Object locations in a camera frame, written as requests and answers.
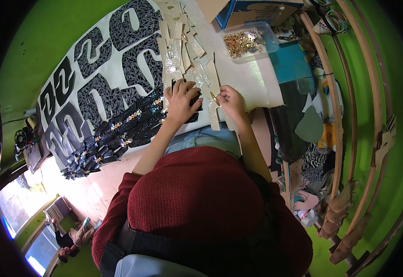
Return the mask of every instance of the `cardboard box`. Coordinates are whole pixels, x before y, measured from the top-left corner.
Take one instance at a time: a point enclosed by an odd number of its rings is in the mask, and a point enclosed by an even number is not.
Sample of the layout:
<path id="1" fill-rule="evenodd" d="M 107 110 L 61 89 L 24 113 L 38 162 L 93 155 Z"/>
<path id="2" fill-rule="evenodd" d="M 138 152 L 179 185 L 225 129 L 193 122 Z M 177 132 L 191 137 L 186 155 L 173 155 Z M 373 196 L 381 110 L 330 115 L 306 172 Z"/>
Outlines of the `cardboard box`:
<path id="1" fill-rule="evenodd" d="M 278 26 L 303 6 L 303 0 L 195 0 L 206 21 L 220 28 L 265 21 Z"/>

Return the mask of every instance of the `pink cutout piece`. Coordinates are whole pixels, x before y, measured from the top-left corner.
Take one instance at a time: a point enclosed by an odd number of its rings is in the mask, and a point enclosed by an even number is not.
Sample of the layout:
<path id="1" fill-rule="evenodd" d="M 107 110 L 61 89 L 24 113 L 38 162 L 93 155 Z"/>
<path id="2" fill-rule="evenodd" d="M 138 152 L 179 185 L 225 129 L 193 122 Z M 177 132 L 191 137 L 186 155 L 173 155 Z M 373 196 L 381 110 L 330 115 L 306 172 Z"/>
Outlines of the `pink cutout piece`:
<path id="1" fill-rule="evenodd" d="M 297 201 L 294 203 L 293 210 L 303 210 L 307 211 L 314 208 L 319 203 L 319 198 L 314 194 L 308 193 L 306 191 L 298 191 L 296 193 L 297 196 L 300 196 L 304 199 L 304 202 Z"/>

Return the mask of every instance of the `hand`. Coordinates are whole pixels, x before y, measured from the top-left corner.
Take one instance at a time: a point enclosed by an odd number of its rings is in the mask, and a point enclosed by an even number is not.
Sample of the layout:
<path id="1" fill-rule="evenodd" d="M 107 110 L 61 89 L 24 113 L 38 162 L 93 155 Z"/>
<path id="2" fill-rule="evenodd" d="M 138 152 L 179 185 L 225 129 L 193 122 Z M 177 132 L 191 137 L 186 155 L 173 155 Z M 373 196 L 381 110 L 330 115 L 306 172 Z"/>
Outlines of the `hand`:
<path id="1" fill-rule="evenodd" d="M 164 91 L 164 96 L 169 101 L 168 114 L 165 122 L 171 122 L 176 128 L 180 128 L 202 105 L 203 98 L 199 98 L 192 107 L 189 102 L 198 95 L 199 88 L 192 88 L 195 85 L 193 81 L 184 82 L 178 80 L 174 85 L 174 91 L 171 95 L 171 87 Z"/>
<path id="2" fill-rule="evenodd" d="M 247 120 L 244 110 L 243 97 L 238 91 L 231 86 L 221 86 L 220 94 L 217 95 L 217 100 L 221 108 L 234 119 L 236 124 L 240 124 L 243 120 Z"/>

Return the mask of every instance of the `tiled floor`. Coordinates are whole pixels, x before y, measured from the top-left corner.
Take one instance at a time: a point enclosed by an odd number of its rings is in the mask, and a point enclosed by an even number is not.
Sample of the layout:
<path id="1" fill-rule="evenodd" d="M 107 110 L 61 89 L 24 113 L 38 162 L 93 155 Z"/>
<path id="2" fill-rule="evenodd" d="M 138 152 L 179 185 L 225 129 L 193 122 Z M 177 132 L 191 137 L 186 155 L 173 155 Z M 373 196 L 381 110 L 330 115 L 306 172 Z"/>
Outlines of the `tiled floor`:
<path id="1" fill-rule="evenodd" d="M 252 128 L 265 161 L 270 165 L 271 142 L 262 109 L 256 111 Z M 131 157 L 128 160 L 122 158 L 119 162 L 101 167 L 100 172 L 92 173 L 87 178 L 65 180 L 56 165 L 55 158 L 51 157 L 44 162 L 40 173 L 49 196 L 54 197 L 57 193 L 65 196 L 80 220 L 88 216 L 91 218 L 91 223 L 95 224 L 98 219 L 104 219 L 109 203 L 118 191 L 124 173 L 132 172 L 140 158 L 141 156 Z M 273 180 L 277 178 L 277 174 L 271 175 Z"/>

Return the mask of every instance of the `plastic container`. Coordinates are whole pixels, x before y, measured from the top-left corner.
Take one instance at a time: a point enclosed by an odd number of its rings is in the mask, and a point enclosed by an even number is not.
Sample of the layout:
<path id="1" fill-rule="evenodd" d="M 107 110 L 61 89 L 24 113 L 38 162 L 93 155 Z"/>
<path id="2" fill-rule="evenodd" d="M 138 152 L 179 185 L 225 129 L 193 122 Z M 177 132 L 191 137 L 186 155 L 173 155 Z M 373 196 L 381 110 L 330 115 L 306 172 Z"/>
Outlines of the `plastic container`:
<path id="1" fill-rule="evenodd" d="M 271 30 L 271 27 L 263 21 L 226 28 L 221 31 L 221 37 L 225 43 L 228 56 L 233 61 L 259 58 L 265 54 L 274 53 L 280 48 L 280 42 Z M 244 48 L 235 47 L 239 43 Z"/>

